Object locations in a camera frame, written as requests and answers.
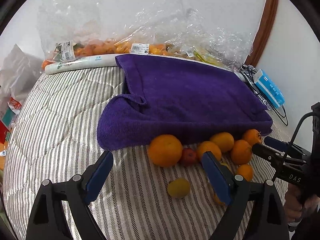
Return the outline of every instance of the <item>green fruit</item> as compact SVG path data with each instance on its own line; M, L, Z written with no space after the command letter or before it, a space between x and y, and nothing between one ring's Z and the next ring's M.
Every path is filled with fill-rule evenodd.
M190 183L184 178L178 178L168 184L168 194L173 198L182 198L189 194Z

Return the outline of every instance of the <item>human hand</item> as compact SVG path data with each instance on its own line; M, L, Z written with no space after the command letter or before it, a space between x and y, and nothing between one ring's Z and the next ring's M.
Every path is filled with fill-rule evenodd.
M285 203L283 206L288 222L294 222L302 215L302 205L298 201L300 196L300 189L297 186L289 183L288 191L285 194ZM313 195L306 200L303 208L308 210L307 213L310 215L316 209L319 203L320 198L318 198L316 195Z

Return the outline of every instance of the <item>screw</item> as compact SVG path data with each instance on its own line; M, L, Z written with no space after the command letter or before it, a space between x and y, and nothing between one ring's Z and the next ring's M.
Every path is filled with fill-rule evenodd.
M42 181L42 185L43 186L47 186L49 184L50 180L45 179L44 181Z
M242 180L243 180L243 177L242 177L241 175L237 174L237 175L235 176L235 179L236 179L237 181L242 181Z
M267 183L269 186L272 186L272 185L273 185L273 181L270 180L270 179L267 179L267 180L266 180L266 183Z
M77 175L74 175L73 178L72 178L73 181L79 181L81 180L81 175L77 174Z

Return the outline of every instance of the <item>box covered by towel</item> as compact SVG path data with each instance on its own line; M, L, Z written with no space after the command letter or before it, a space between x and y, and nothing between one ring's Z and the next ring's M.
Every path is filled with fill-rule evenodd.
M149 144L161 134L191 144L222 131L271 132L266 106L232 72L160 56L125 54L116 62L129 94L114 97L100 117L97 138L104 149Z

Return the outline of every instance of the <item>white tube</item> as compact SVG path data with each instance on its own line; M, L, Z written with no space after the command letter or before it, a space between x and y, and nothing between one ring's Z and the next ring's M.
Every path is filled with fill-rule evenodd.
M70 70L78 70L78 69L86 69L86 68L97 68L97 67L115 67L116 64L116 56L120 54L107 54L107 55L99 55L99 56L90 56L83 57L81 59L77 59L72 62L57 62L50 65L47 65L44 69L44 72L47 75L52 75L55 73L70 71Z

